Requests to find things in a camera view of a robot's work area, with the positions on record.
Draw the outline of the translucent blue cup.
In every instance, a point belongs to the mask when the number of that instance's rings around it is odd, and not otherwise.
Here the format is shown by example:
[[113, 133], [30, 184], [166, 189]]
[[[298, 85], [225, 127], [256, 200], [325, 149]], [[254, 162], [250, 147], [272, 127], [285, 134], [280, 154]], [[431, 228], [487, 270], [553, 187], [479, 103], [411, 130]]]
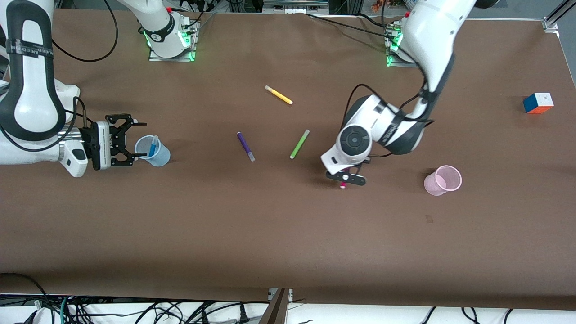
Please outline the translucent blue cup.
[[148, 157], [149, 150], [150, 150], [150, 143], [152, 141], [153, 135], [146, 135], [141, 137], [135, 143], [135, 153], [143, 153], [144, 155], [140, 158], [142, 160], [147, 161], [154, 167], [162, 167], [168, 164], [171, 158], [170, 150], [160, 141], [158, 140], [156, 154], [152, 156], [152, 158]]

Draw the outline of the purple marker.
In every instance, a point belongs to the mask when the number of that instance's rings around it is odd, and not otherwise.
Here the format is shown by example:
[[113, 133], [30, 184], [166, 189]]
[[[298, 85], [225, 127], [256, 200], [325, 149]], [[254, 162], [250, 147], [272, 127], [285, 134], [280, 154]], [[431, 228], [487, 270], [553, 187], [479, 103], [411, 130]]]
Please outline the purple marker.
[[243, 134], [242, 134], [240, 131], [237, 132], [237, 138], [238, 138], [239, 142], [241, 143], [241, 145], [242, 145], [242, 147], [243, 147], [243, 150], [244, 150], [245, 153], [247, 154], [249, 160], [250, 160], [251, 162], [255, 162], [255, 160], [256, 160], [256, 159], [255, 159], [255, 156], [254, 156], [251, 148], [249, 147], [249, 145], [248, 145], [245, 137], [243, 136]]

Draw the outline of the yellow marker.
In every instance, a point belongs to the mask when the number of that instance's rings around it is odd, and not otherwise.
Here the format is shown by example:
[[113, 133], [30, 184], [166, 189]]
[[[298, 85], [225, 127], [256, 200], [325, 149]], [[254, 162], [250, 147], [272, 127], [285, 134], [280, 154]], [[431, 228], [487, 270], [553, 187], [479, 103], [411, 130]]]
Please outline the yellow marker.
[[276, 98], [282, 100], [283, 102], [285, 102], [288, 105], [292, 105], [293, 101], [290, 100], [287, 96], [284, 96], [282, 93], [278, 92], [277, 90], [274, 90], [271, 86], [266, 85], [265, 86], [265, 90], [267, 92], [269, 92], [270, 94], [274, 95]]

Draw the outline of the green marker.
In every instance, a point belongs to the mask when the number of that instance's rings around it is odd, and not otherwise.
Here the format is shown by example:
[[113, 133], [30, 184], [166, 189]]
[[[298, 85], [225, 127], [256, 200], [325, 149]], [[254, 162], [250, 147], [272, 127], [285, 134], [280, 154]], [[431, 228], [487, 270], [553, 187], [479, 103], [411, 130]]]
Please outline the green marker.
[[296, 158], [298, 152], [301, 150], [302, 146], [304, 145], [304, 142], [306, 141], [306, 139], [308, 138], [308, 135], [310, 134], [310, 130], [306, 129], [304, 131], [304, 133], [301, 135], [300, 139], [298, 140], [294, 150], [292, 150], [291, 154], [290, 154], [290, 159], [294, 159]]

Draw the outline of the translucent pink cup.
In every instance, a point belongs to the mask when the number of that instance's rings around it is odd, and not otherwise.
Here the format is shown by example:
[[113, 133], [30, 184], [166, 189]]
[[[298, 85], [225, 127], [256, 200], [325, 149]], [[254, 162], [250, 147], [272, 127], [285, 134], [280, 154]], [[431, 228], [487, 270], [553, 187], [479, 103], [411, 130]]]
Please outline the translucent pink cup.
[[454, 166], [444, 165], [437, 168], [424, 179], [424, 188], [432, 196], [441, 196], [459, 189], [462, 175]]

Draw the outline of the colourful puzzle cube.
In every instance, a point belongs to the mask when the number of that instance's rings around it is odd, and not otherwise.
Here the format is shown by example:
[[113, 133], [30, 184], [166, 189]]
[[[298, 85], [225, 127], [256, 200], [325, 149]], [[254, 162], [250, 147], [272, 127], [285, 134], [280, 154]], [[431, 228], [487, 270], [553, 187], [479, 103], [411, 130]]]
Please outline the colourful puzzle cube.
[[541, 114], [553, 108], [554, 102], [550, 93], [536, 92], [523, 100], [524, 111], [528, 114]]

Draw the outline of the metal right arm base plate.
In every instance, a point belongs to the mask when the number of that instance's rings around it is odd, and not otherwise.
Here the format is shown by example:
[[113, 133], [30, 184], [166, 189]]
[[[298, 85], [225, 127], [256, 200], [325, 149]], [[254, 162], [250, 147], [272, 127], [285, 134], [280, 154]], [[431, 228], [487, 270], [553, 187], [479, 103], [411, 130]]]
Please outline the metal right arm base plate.
[[193, 62], [199, 36], [199, 21], [176, 12], [170, 14], [171, 25], [160, 31], [144, 29], [150, 47], [150, 61]]

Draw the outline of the aluminium frame rail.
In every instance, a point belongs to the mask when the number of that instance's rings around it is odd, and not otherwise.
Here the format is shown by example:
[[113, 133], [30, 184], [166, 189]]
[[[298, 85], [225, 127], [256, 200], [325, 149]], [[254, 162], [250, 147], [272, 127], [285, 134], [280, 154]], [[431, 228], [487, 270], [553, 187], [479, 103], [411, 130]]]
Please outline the aluminium frame rail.
[[328, 0], [263, 0], [263, 13], [329, 14]]

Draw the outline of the metal table post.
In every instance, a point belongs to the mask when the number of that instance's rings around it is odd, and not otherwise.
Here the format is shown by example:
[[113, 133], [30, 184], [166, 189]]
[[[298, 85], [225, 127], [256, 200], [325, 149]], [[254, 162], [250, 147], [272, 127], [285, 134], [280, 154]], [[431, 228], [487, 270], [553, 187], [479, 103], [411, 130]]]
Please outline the metal table post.
[[276, 288], [258, 324], [286, 324], [288, 306], [292, 301], [291, 288]]

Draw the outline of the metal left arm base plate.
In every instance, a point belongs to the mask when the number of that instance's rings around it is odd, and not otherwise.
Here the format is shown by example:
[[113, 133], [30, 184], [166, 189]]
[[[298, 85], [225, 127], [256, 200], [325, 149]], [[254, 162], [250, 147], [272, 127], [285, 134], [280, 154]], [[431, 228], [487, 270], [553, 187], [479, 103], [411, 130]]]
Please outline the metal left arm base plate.
[[386, 35], [385, 46], [387, 66], [417, 68], [418, 64], [399, 48], [404, 37], [404, 24], [405, 19], [393, 21], [385, 25], [384, 35]]

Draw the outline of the aluminium corner bracket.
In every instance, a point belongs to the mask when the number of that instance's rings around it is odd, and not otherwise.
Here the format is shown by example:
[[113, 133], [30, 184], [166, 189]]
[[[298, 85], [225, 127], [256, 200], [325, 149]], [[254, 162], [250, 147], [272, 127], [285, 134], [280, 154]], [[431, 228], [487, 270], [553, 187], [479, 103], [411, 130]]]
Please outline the aluminium corner bracket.
[[558, 22], [571, 9], [576, 8], [576, 0], [562, 0], [551, 13], [543, 17], [542, 25], [546, 33], [555, 33], [558, 31]]

